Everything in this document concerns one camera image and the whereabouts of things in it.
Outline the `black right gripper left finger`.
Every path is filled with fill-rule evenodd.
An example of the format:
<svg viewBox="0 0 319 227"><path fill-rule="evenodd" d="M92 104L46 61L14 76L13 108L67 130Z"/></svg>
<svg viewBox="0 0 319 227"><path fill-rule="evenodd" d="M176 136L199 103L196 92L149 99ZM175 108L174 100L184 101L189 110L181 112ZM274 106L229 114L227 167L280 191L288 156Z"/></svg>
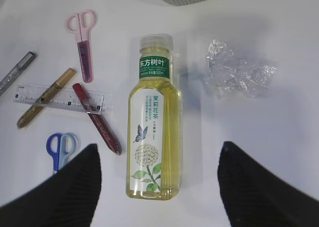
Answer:
<svg viewBox="0 0 319 227"><path fill-rule="evenodd" d="M102 186L100 156L90 144L57 174L0 209L2 227L88 227Z"/></svg>

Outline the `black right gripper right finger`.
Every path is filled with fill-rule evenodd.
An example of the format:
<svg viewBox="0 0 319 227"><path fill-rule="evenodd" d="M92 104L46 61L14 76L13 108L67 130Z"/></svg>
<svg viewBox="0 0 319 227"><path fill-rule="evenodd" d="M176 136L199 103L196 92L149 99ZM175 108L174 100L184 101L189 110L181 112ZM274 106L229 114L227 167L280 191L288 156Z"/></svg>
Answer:
<svg viewBox="0 0 319 227"><path fill-rule="evenodd" d="M319 202L280 179L231 141L223 143L217 179L232 227L317 227Z"/></svg>

